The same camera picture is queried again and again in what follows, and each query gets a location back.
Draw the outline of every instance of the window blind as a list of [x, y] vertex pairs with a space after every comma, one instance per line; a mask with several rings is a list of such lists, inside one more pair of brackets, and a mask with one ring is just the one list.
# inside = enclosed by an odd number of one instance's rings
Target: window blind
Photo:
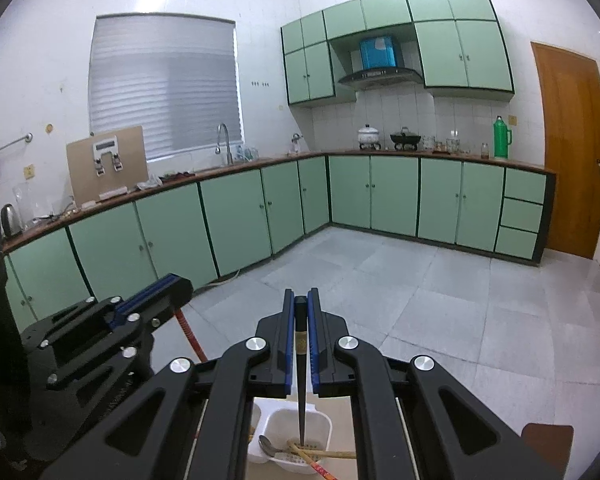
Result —
[[147, 160], [241, 140], [233, 23], [133, 14], [96, 19], [89, 69], [91, 131], [140, 124]]

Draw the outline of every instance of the brown countertop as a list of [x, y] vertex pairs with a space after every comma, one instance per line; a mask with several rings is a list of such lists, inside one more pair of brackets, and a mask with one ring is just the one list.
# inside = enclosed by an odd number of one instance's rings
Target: brown countertop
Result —
[[40, 238], [46, 234], [49, 234], [58, 229], [64, 228], [67, 225], [71, 225], [74, 222], [88, 218], [89, 216], [95, 215], [112, 209], [116, 206], [123, 205], [128, 202], [134, 202], [141, 198], [151, 196], [156, 193], [166, 191], [168, 189], [174, 189], [180, 186], [186, 186], [194, 182], [200, 182], [216, 176], [223, 176], [233, 173], [240, 173], [247, 170], [257, 170], [266, 166], [273, 166], [282, 162], [288, 162], [290, 160], [301, 160], [303, 158], [312, 158], [314, 156], [324, 155], [382, 155], [382, 156], [419, 156], [427, 158], [445, 158], [449, 160], [460, 160], [466, 162], [480, 162], [483, 164], [492, 164], [494, 166], [504, 166], [506, 168], [516, 168], [519, 170], [539, 171], [542, 173], [555, 173], [552, 170], [548, 170], [544, 166], [537, 166], [535, 164], [527, 164], [526, 162], [519, 162], [516, 160], [510, 160], [508, 158], [480, 158], [479, 155], [450, 155], [448, 153], [431, 153], [431, 152], [396, 152], [396, 151], [361, 151], [361, 150], [327, 150], [323, 152], [302, 152], [294, 155], [282, 155], [275, 158], [261, 158], [254, 162], [245, 162], [243, 164], [234, 164], [232, 166], [223, 166], [220, 168], [211, 168], [209, 170], [199, 171], [197, 173], [183, 175], [174, 179], [168, 180], [160, 187], [154, 187], [147, 190], [135, 190], [126, 195], [117, 196], [111, 198], [105, 202], [101, 202], [94, 207], [78, 212], [70, 213], [68, 215], [61, 216], [59, 219], [42, 222], [31, 229], [28, 229], [25, 233], [5, 240], [2, 244], [2, 252], [5, 254], [16, 250], [17, 248], [26, 245], [37, 238]]

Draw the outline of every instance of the yellow electrical outlet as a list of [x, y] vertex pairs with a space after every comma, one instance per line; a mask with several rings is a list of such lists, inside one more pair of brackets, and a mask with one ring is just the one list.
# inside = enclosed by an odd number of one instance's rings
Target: yellow electrical outlet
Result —
[[29, 180], [30, 178], [33, 178], [36, 176], [36, 168], [33, 166], [33, 164], [29, 164], [28, 166], [24, 167], [24, 178], [26, 180]]

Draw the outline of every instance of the metal bolt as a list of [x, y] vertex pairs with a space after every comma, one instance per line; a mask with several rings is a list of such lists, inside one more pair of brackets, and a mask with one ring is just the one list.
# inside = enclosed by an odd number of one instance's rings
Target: metal bolt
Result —
[[419, 355], [416, 357], [416, 360], [413, 362], [413, 364], [418, 370], [427, 372], [433, 368], [435, 362], [428, 355]]
[[169, 364], [169, 368], [172, 372], [181, 374], [189, 370], [189, 368], [191, 368], [191, 361], [189, 361], [185, 357], [178, 357], [177, 359], [171, 361], [171, 364]]
[[358, 346], [358, 340], [352, 335], [346, 335], [338, 339], [338, 345], [345, 350], [353, 350]]
[[127, 359], [131, 357], [135, 357], [138, 353], [135, 346], [128, 346], [122, 351], [122, 357], [126, 357]]
[[245, 345], [249, 350], [255, 352], [257, 350], [262, 350], [267, 345], [267, 342], [261, 337], [252, 337], [251, 339], [247, 339]]

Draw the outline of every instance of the tiled floor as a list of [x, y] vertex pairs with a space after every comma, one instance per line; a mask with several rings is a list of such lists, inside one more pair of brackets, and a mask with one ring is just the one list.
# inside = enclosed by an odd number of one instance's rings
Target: tiled floor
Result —
[[[339, 228], [195, 297], [184, 309], [213, 358], [280, 311], [283, 291], [320, 291], [324, 310], [387, 356], [426, 352], [516, 432], [571, 424], [567, 479], [600, 450], [600, 268], [545, 251], [539, 268]], [[154, 368], [191, 356], [175, 320], [155, 332]]]

